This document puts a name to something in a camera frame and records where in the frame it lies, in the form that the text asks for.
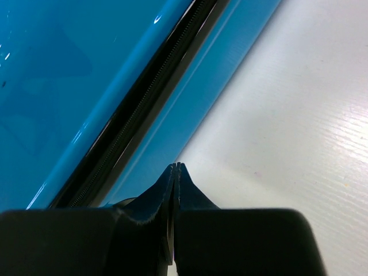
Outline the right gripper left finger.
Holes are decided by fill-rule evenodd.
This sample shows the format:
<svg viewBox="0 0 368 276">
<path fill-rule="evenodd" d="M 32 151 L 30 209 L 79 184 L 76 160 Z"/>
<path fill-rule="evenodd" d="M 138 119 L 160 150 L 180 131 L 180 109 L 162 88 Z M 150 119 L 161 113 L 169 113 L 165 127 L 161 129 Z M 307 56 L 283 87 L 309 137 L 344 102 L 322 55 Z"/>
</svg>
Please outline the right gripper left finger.
<svg viewBox="0 0 368 276">
<path fill-rule="evenodd" d="M 175 173 L 169 165 L 127 204 L 3 212 L 1 274 L 166 275 Z"/>
</svg>

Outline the blue kids suitcase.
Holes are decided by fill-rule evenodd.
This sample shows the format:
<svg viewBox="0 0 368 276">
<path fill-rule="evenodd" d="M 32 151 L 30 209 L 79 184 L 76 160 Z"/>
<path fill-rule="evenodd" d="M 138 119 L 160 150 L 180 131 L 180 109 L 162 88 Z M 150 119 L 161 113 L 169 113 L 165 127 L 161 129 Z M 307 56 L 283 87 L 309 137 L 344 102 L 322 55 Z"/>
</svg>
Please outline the blue kids suitcase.
<svg viewBox="0 0 368 276">
<path fill-rule="evenodd" d="M 2 1 L 1 211 L 140 194 L 279 4 Z"/>
</svg>

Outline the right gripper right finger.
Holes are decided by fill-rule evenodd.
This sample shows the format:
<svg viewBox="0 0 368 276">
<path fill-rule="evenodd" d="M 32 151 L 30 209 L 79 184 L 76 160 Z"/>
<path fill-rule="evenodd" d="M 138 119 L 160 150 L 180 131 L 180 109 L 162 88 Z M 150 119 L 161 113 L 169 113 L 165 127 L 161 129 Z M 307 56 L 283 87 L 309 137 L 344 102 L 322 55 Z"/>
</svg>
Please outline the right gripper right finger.
<svg viewBox="0 0 368 276">
<path fill-rule="evenodd" d="M 179 275 L 326 275 L 307 219 L 294 209 L 221 209 L 177 164 L 174 259 Z"/>
</svg>

